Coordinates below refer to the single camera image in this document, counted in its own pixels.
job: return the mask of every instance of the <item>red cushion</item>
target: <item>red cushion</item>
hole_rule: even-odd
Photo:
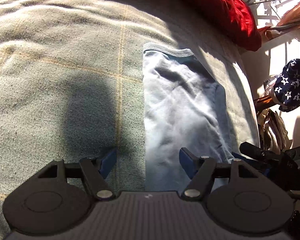
[[[250,8],[242,0],[186,0],[197,7],[205,18],[247,50],[261,47],[261,36]]]

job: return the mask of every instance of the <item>red fabric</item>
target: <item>red fabric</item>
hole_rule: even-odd
[[[235,44],[247,50],[261,47],[261,36],[250,8],[242,0],[186,0],[196,6]]]

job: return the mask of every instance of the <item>black equipment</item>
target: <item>black equipment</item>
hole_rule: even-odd
[[[228,164],[182,148],[180,164],[191,181],[181,196],[174,191],[116,196],[105,182],[116,148],[79,163],[54,160],[5,199],[3,214],[12,230],[6,239],[270,240],[300,234],[300,213],[285,192],[300,190],[300,181],[292,179],[300,179],[300,149],[273,155],[245,143],[240,151],[248,157],[234,154]],[[85,191],[67,178],[80,178]],[[215,178],[229,183],[211,192]]]

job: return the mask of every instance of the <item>silver screw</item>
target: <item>silver screw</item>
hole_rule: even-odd
[[[97,196],[99,198],[110,198],[112,196],[112,192],[110,190],[100,190],[97,192]]]
[[[199,197],[200,191],[196,189],[187,189],[184,194],[187,197]]]

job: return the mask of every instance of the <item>bed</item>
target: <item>bed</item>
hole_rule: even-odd
[[[108,182],[145,189],[147,42],[191,49],[225,88],[232,151],[259,144],[237,46],[180,0],[0,0],[0,239],[3,200],[53,159],[117,145]]]

